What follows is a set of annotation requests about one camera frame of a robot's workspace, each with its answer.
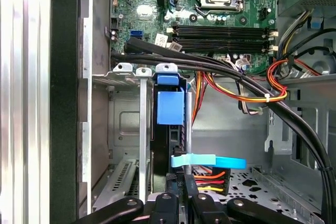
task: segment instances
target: cable tie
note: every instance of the cable tie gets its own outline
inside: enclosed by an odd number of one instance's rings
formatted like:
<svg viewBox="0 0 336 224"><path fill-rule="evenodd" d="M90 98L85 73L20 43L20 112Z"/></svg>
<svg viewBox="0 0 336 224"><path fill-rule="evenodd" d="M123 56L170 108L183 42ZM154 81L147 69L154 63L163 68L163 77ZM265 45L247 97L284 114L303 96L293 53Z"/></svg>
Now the cable tie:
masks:
<svg viewBox="0 0 336 224"><path fill-rule="evenodd" d="M266 102L269 102L270 94L267 93L267 94L265 94L264 96L265 96L265 98L266 98Z"/></svg>
<svg viewBox="0 0 336 224"><path fill-rule="evenodd" d="M331 170L334 170L334 168L330 166L330 167L318 168L318 170L322 172L329 172Z"/></svg>

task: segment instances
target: cable bundle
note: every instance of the cable bundle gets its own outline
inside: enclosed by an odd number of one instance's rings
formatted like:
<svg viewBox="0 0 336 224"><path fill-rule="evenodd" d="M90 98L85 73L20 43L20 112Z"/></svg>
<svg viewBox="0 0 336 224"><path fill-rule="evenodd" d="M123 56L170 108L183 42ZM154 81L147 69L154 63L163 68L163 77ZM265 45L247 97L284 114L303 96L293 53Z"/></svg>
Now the cable bundle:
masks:
<svg viewBox="0 0 336 224"><path fill-rule="evenodd" d="M210 169L205 168L204 166L200 166L204 171L207 173L211 173ZM210 175L210 176L200 176L195 175L197 189L198 190L212 190L218 193L224 191L224 180L223 176L225 172L221 172L217 175Z"/></svg>

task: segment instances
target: metal bracket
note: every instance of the metal bracket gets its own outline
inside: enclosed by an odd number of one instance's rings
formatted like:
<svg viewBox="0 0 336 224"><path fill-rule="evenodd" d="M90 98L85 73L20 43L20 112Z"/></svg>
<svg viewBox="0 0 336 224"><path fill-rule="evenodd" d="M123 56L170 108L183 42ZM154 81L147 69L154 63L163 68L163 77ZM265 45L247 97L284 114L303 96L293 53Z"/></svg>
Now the metal bracket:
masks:
<svg viewBox="0 0 336 224"><path fill-rule="evenodd" d="M132 64L125 62L119 63L112 71L107 72L107 74L92 75L92 80L94 82L109 86L139 84L139 80L135 78L135 75L133 73Z"/></svg>
<svg viewBox="0 0 336 224"><path fill-rule="evenodd" d="M178 68L174 63L160 63L155 67L156 73L175 73L177 74Z"/></svg>
<svg viewBox="0 0 336 224"><path fill-rule="evenodd" d="M270 142L273 142L273 149L275 155L291 155L292 154L292 137L283 141L284 125L283 121L274 114L272 110L269 111L269 125L268 136L265 141L265 152L268 152Z"/></svg>
<svg viewBox="0 0 336 224"><path fill-rule="evenodd" d="M135 76L137 77L152 77L152 70L150 68L138 68L135 71Z"/></svg>
<svg viewBox="0 0 336 224"><path fill-rule="evenodd" d="M133 73L133 66L130 63L121 62L114 67L112 72L116 74Z"/></svg>
<svg viewBox="0 0 336 224"><path fill-rule="evenodd" d="M138 68L135 76L140 78L140 125L139 125L139 199L147 200L147 140L148 140L148 79L152 77L150 68Z"/></svg>

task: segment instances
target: orange wire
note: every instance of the orange wire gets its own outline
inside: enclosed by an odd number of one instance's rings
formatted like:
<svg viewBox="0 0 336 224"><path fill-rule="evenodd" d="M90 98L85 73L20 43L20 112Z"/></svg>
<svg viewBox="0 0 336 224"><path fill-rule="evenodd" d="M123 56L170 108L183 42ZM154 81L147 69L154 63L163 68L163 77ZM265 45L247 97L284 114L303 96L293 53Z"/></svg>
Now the orange wire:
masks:
<svg viewBox="0 0 336 224"><path fill-rule="evenodd" d="M200 175L195 175L195 178L207 178L207 179L214 179L214 178L220 178L225 174L225 172L221 172L220 174L214 175L214 176L200 176Z"/></svg>

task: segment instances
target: light blue tab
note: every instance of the light blue tab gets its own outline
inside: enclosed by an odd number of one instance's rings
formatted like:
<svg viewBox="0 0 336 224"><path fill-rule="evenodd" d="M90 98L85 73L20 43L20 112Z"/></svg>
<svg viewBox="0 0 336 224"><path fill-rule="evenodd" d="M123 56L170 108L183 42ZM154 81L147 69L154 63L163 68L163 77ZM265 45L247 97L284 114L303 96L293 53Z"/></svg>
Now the light blue tab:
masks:
<svg viewBox="0 0 336 224"><path fill-rule="evenodd" d="M216 157L214 167L230 169L246 169L246 160L234 157Z"/></svg>
<svg viewBox="0 0 336 224"><path fill-rule="evenodd" d="M176 74L158 74L158 84L178 86L178 76Z"/></svg>
<svg viewBox="0 0 336 224"><path fill-rule="evenodd" d="M171 166L180 167L183 165L215 165L216 155L214 154L193 154L188 153L179 157L172 155Z"/></svg>
<svg viewBox="0 0 336 224"><path fill-rule="evenodd" d="M172 167L183 165L209 165L219 168L246 169L246 160L234 157L216 157L214 154L184 154L171 158Z"/></svg>

